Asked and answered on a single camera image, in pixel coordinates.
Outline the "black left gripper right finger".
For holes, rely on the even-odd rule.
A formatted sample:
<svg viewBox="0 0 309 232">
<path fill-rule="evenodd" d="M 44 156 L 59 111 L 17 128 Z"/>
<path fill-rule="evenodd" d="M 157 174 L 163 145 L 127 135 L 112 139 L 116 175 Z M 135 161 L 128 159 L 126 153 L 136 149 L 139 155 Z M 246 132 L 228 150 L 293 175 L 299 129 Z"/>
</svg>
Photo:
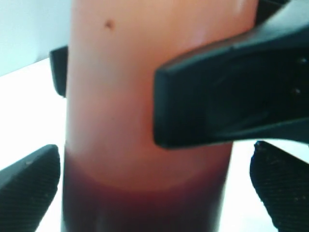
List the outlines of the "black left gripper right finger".
<svg viewBox="0 0 309 232">
<path fill-rule="evenodd" d="M 278 231 L 309 230 L 308 163 L 272 144 L 257 141 L 250 179 Z"/>
</svg>

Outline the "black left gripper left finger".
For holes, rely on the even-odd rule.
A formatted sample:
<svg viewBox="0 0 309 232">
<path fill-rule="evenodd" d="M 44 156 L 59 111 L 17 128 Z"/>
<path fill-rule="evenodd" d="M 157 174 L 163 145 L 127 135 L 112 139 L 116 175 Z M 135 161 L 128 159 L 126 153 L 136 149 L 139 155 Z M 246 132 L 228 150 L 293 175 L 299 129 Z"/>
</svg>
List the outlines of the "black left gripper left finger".
<svg viewBox="0 0 309 232">
<path fill-rule="evenodd" d="M 60 180 L 56 145 L 45 145 L 0 172 L 0 230 L 34 232 Z"/>
</svg>

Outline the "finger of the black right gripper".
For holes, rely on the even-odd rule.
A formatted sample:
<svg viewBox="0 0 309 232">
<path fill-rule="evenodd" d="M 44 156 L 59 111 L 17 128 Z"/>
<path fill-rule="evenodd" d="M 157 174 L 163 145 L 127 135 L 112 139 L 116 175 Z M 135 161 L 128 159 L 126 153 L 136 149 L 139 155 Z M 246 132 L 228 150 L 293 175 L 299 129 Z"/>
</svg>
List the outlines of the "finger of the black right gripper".
<svg viewBox="0 0 309 232">
<path fill-rule="evenodd" d="M 154 142 L 167 149 L 247 139 L 309 141 L 309 3 L 196 49 L 154 75 Z"/>
<path fill-rule="evenodd" d="M 61 97 L 66 97 L 68 47 L 63 46 L 49 53 L 52 80 L 55 91 Z"/>
</svg>

